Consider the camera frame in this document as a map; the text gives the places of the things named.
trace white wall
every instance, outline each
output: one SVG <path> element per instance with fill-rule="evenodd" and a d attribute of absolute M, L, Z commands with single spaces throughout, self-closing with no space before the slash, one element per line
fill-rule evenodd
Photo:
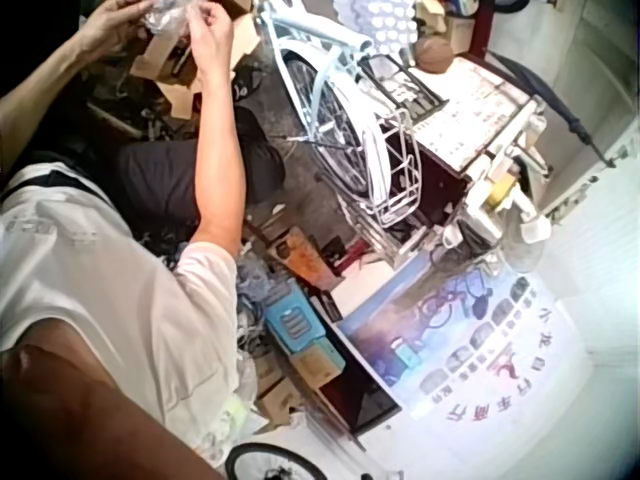
<path fill-rule="evenodd" d="M 607 170 L 554 228 L 538 273 L 593 352 L 636 352 L 640 272 L 640 156 Z"/>
<path fill-rule="evenodd" d="M 531 2 L 522 12 L 496 14 L 489 50 L 521 62 L 553 85 L 573 40 L 585 0 L 559 3 L 559 9 Z"/>
<path fill-rule="evenodd" d="M 616 480 L 638 454 L 638 375 L 598 367 L 567 413 L 503 480 Z"/>

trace black tire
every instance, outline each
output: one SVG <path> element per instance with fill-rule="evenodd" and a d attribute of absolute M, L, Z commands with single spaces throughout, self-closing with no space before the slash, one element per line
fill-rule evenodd
<path fill-rule="evenodd" d="M 518 13 L 529 5 L 529 0 L 496 0 L 494 11 L 497 13 Z"/>
<path fill-rule="evenodd" d="M 287 69 L 289 69 L 289 65 L 293 62 L 299 62 L 303 65 L 305 65 L 307 68 L 309 68 L 311 71 L 314 72 L 314 75 L 317 74 L 316 69 L 313 67 L 313 65 L 311 65 L 308 61 L 306 61 L 303 57 L 301 57 L 300 55 L 298 55 L 295 52 L 287 52 L 284 56 L 283 56 L 283 60 L 285 65 L 287 66 Z M 289 95 L 289 91 L 285 88 L 285 92 L 287 94 L 287 97 L 289 97 L 289 101 L 291 102 L 291 97 Z M 342 104 L 340 103 L 340 100 L 336 97 L 335 93 L 333 93 L 333 89 L 330 86 L 325 86 L 323 87 L 323 92 L 326 92 L 328 95 L 330 95 L 332 97 L 332 100 L 335 100 L 336 104 L 340 106 L 340 108 L 342 108 L 344 110 L 344 107 L 342 106 Z M 344 124 L 345 127 L 347 127 L 348 129 L 348 134 L 351 136 L 351 138 L 354 140 L 354 142 L 357 142 L 358 145 L 354 145 L 354 146 L 360 146 L 359 145 L 359 140 L 358 140 L 358 136 L 355 132 L 355 129 L 353 127 L 353 125 L 351 124 L 351 122 L 349 121 L 348 124 L 345 123 Z M 342 172 L 340 171 L 339 168 L 336 168 L 335 165 L 331 165 L 330 162 L 328 162 L 324 155 L 319 151 L 318 148 L 316 148 L 314 146 L 313 148 L 314 153 L 316 156 L 318 156 L 319 161 L 322 164 L 322 168 L 324 169 L 324 171 L 330 173 L 332 175 L 332 177 L 337 180 L 348 192 L 350 192 L 352 195 L 363 198 L 363 199 L 368 199 L 369 195 L 368 195 L 368 190 L 366 186 L 363 186 L 362 188 L 355 188 L 352 184 L 348 183 L 347 181 L 345 181 L 344 179 L 344 175 L 342 174 Z M 360 177 L 363 178 L 363 181 L 366 182 L 366 175 L 367 175 L 367 171 L 366 171 L 366 159 L 362 159 L 362 161 L 364 162 L 364 165 L 352 165 L 352 167 L 354 168 L 354 170 L 357 172 L 357 175 L 359 175 Z"/>
<path fill-rule="evenodd" d="M 235 465 L 242 455 L 248 453 L 268 453 L 270 455 L 285 458 L 309 472 L 314 480 L 328 480 L 325 474 L 322 473 L 322 471 L 318 467 L 316 467 L 313 463 L 311 463 L 303 456 L 298 455 L 291 450 L 287 450 L 286 448 L 278 447 L 277 445 L 258 442 L 243 443 L 231 449 L 227 460 L 224 462 L 224 468 L 227 473 L 228 480 L 246 480 L 243 478 L 239 478 L 236 475 Z"/>

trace blue box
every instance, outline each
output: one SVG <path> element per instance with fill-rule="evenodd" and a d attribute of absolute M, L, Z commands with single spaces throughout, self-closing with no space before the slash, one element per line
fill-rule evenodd
<path fill-rule="evenodd" d="M 273 288 L 263 302 L 270 329 L 289 351 L 298 353 L 326 331 L 294 279 Z"/>

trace cardboard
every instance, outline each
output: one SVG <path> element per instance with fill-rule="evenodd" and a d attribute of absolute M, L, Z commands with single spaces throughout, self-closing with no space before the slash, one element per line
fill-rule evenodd
<path fill-rule="evenodd" d="M 254 360 L 258 377 L 258 398 L 275 385 L 283 376 L 282 369 L 274 352 L 269 352 Z"/>
<path fill-rule="evenodd" d="M 326 337 L 314 340 L 310 346 L 289 359 L 307 385 L 314 390 L 340 375 L 346 364 Z"/>
<path fill-rule="evenodd" d="M 251 0 L 223 0 L 220 2 L 229 16 L 233 19 L 233 45 L 231 47 L 230 79 L 233 69 L 244 55 L 251 53 L 260 43 L 260 37 L 253 24 Z M 189 120 L 193 113 L 193 96 L 202 91 L 193 58 L 187 61 L 183 68 L 188 72 L 180 74 L 182 78 L 172 78 L 168 75 L 171 66 L 167 59 L 180 39 L 179 33 L 155 35 L 144 54 L 139 55 L 133 62 L 129 73 L 136 77 L 154 80 L 163 95 L 171 103 L 171 116 Z"/>
<path fill-rule="evenodd" d="M 154 35 L 145 52 L 133 61 L 129 73 L 135 77 L 156 80 L 179 39 L 179 32 Z"/>
<path fill-rule="evenodd" d="M 289 425 L 289 410 L 302 404 L 302 395 L 288 378 L 283 378 L 256 402 L 258 410 L 272 426 Z"/>

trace plastic bag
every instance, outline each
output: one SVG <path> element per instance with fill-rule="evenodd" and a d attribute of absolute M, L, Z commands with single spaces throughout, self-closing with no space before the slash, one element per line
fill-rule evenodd
<path fill-rule="evenodd" d="M 199 0 L 156 0 L 144 17 L 144 24 L 154 34 L 180 32 L 185 24 L 187 5 Z"/>
<path fill-rule="evenodd" d="M 249 355 L 238 352 L 236 368 L 238 388 L 227 399 L 211 431 L 196 448 L 196 452 L 214 468 L 222 465 L 236 443 L 253 434 L 247 431 L 246 424 L 252 418 L 251 409 L 258 394 L 255 363 Z"/>

